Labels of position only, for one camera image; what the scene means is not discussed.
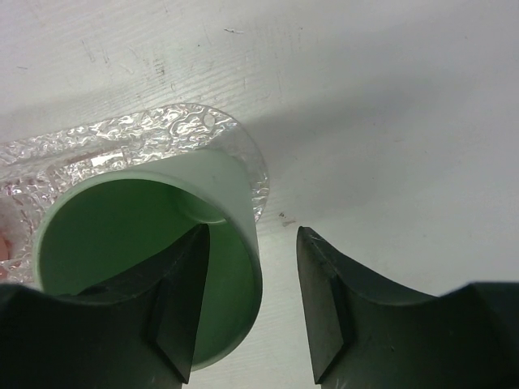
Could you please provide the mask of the orange plastic cup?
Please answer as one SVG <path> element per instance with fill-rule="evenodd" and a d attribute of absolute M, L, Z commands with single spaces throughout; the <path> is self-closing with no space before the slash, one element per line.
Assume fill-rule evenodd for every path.
<path fill-rule="evenodd" d="M 11 242 L 4 237 L 0 236 L 0 261 L 5 262 L 11 260 Z"/>

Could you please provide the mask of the green plastic cup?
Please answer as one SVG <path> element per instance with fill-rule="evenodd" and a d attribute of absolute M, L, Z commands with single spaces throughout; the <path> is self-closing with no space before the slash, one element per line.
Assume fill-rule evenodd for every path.
<path fill-rule="evenodd" d="M 77 294 L 162 251 L 197 224 L 210 232 L 196 370 L 233 352 L 251 330 L 263 292 L 245 165 L 201 149 L 90 177 L 45 213 L 33 242 L 37 285 Z"/>

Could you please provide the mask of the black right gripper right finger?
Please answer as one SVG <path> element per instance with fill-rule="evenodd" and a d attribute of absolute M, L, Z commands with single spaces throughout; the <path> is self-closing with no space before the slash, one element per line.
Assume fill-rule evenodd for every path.
<path fill-rule="evenodd" d="M 474 282 L 435 297 L 297 235 L 311 368 L 322 388 L 515 388 L 518 285 Z"/>

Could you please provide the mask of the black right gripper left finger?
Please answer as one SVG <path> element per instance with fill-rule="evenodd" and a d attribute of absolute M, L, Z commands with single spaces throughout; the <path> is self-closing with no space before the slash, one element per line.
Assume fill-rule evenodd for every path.
<path fill-rule="evenodd" d="M 194 365 L 210 232 L 196 225 L 76 296 L 1 287 L 4 388 L 180 388 Z"/>

